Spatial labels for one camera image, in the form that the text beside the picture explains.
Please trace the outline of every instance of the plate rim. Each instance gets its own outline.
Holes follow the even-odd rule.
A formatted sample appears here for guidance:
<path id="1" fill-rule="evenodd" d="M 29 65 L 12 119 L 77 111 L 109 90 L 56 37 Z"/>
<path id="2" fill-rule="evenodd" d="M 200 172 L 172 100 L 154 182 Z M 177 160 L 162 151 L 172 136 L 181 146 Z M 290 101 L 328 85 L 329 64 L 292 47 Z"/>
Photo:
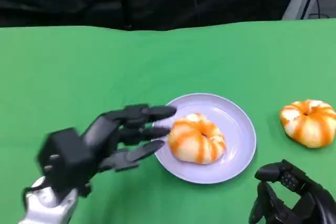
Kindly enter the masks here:
<path id="1" fill-rule="evenodd" d="M 229 178 L 226 178 L 226 179 L 219 179 L 219 180 L 215 180 L 213 182 L 195 182 L 194 180 L 192 179 L 188 179 L 186 177 L 183 177 L 181 175 L 177 175 L 177 174 L 174 174 L 173 172 L 171 172 L 168 168 L 166 168 L 163 163 L 162 163 L 162 160 L 160 159 L 160 157 L 158 157 L 158 154 L 157 152 L 155 152 L 155 157 L 157 158 L 157 160 L 160 162 L 160 164 L 166 169 L 166 171 L 168 171 L 169 173 L 171 173 L 172 175 L 178 177 L 179 179 L 182 179 L 184 181 L 187 181 L 187 182 L 190 182 L 190 183 L 194 183 L 194 184 L 202 184 L 202 185 L 210 185 L 210 184 L 218 184 L 218 183 L 222 183 L 222 182 L 225 182 L 225 181 L 228 181 L 230 179 L 233 179 L 235 178 L 236 176 L 238 176 L 239 174 L 241 174 L 246 168 L 247 166 L 252 162 L 254 156 L 255 156 L 255 152 L 256 152 L 256 149 L 257 149 L 257 134 L 256 134 L 256 130 L 254 128 L 254 125 L 250 119 L 250 117 L 245 113 L 245 111 L 239 107 L 236 103 L 230 101 L 229 99 L 227 98 L 224 98 L 224 97 L 221 97 L 220 95 L 216 95 L 216 94 L 211 94 L 211 93 L 190 93 L 190 94 L 185 94 L 185 95 L 182 95 L 180 97 L 177 97 L 173 100 L 171 100 L 169 103 L 167 103 L 166 105 L 170 105 L 172 104 L 173 102 L 175 102 L 176 100 L 178 99 L 181 99 L 181 98 L 184 98 L 184 97 L 189 97 L 189 96 L 194 96 L 194 95 L 208 95 L 208 96 L 213 96 L 213 97 L 217 97 L 217 98 L 220 98 L 220 99 L 223 99 L 229 103 L 231 103 L 233 106 L 235 106 L 240 112 L 243 113 L 243 115 L 247 118 L 250 126 L 252 127 L 252 131 L 253 131 L 253 140 L 254 140 L 254 145 L 253 145 L 253 152 L 252 152 L 252 155 L 250 157 L 250 159 L 248 160 L 248 162 L 246 162 L 246 165 L 242 167 L 242 169 L 240 169 L 238 172 L 234 173 L 232 176 L 230 176 Z"/>

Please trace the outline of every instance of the robotic hand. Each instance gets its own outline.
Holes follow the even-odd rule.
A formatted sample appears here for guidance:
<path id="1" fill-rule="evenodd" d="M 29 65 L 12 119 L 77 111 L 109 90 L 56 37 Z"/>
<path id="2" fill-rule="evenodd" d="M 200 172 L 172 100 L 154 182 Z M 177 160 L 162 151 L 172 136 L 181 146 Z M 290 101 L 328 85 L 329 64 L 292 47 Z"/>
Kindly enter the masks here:
<path id="1" fill-rule="evenodd" d="M 261 167 L 256 175 L 258 197 L 249 223 L 265 217 L 267 224 L 336 224 L 336 202 L 320 184 L 286 160 Z M 301 196 L 293 209 L 280 200 L 267 182 L 280 182 Z"/>
<path id="2" fill-rule="evenodd" d="M 73 128 L 49 134 L 37 156 L 44 176 L 24 189 L 26 216 L 19 224 L 68 223 L 78 196 L 91 193 L 90 179 L 96 173 L 136 168 L 164 145 L 154 140 L 129 150 L 117 149 L 118 143 L 137 145 L 169 134 L 170 129 L 145 125 L 175 113 L 170 106 L 132 105 L 101 114 L 82 136 Z"/>

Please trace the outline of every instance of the green tablecloth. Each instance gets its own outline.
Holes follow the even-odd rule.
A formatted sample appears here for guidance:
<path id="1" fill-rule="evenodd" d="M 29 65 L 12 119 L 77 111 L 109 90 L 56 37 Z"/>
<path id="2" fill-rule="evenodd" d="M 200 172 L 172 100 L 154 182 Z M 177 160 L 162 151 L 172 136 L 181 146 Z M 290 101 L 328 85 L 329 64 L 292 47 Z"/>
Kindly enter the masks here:
<path id="1" fill-rule="evenodd" d="M 140 168 L 100 174 L 71 224 L 247 223 L 257 168 L 283 158 L 336 196 L 336 145 L 308 150 L 287 139 L 281 107 L 303 99 L 336 106 L 336 20 L 240 23 L 167 32 L 92 27 L 0 29 L 1 223 L 24 216 L 21 189 L 40 175 L 46 133 L 80 132 L 101 112 L 166 104 L 187 93 L 226 97 L 250 116 L 257 152 L 237 178 L 194 185 L 154 156 Z M 297 196 L 276 186 L 292 206 Z"/>

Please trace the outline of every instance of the donut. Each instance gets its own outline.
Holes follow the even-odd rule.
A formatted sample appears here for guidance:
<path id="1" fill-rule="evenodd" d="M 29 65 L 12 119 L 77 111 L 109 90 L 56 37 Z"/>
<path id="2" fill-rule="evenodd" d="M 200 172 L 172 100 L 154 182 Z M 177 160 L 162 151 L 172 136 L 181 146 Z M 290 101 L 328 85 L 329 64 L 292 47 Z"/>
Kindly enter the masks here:
<path id="1" fill-rule="evenodd" d="M 281 109 L 280 120 L 286 134 L 308 148 L 320 148 L 334 140 L 336 113 L 325 102 L 294 102 Z"/>
<path id="2" fill-rule="evenodd" d="M 215 162 L 226 149 L 219 128 L 199 113 L 175 121 L 168 144 L 176 158 L 200 165 Z"/>

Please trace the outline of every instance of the light purple plate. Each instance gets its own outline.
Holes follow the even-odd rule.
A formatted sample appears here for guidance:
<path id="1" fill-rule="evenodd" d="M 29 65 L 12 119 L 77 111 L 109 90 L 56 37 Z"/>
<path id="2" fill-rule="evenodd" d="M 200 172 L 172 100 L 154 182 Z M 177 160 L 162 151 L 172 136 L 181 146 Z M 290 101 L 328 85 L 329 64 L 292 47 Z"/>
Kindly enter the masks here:
<path id="1" fill-rule="evenodd" d="M 197 184 L 214 184 L 241 173 L 251 162 L 256 150 L 256 132 L 249 117 L 233 102 L 213 94 L 188 94 L 168 103 L 177 113 L 155 126 L 172 127 L 174 121 L 192 113 L 201 113 L 219 127 L 225 136 L 227 150 L 223 157 L 209 165 L 183 162 L 164 145 L 155 153 L 159 162 L 176 177 Z"/>

